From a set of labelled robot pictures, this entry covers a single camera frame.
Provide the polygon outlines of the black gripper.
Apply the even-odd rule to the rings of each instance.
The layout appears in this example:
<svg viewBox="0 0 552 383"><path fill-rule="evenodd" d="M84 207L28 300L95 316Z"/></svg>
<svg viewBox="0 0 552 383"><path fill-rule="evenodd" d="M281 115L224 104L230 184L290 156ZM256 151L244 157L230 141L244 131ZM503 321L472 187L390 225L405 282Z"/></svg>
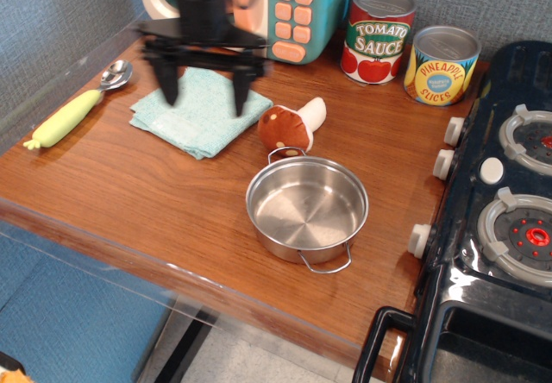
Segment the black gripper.
<svg viewBox="0 0 552 383"><path fill-rule="evenodd" d="M193 66L231 72L235 114L242 115L255 77L265 75L267 62L255 54L267 46L265 39L231 23L228 0L175 0L179 14L139 24L139 31L152 39L145 58L168 104L178 95L178 68Z"/></svg>

